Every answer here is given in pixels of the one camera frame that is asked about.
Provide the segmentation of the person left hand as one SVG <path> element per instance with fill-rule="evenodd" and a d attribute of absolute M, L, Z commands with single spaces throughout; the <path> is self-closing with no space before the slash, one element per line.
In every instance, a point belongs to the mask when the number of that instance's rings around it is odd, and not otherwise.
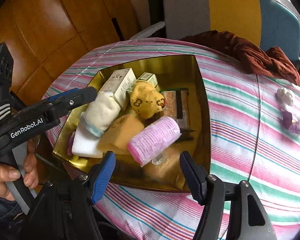
<path fill-rule="evenodd" d="M 32 139 L 27 142 L 27 156 L 24 160 L 23 168 L 25 170 L 24 184 L 29 189 L 34 189 L 38 183 L 37 159 L 34 155 L 36 145 Z M 19 179 L 21 173 L 6 164 L 0 164 L 0 197 L 9 201 L 14 201 L 15 198 L 10 193 L 6 186 L 6 182 L 13 182 Z"/>

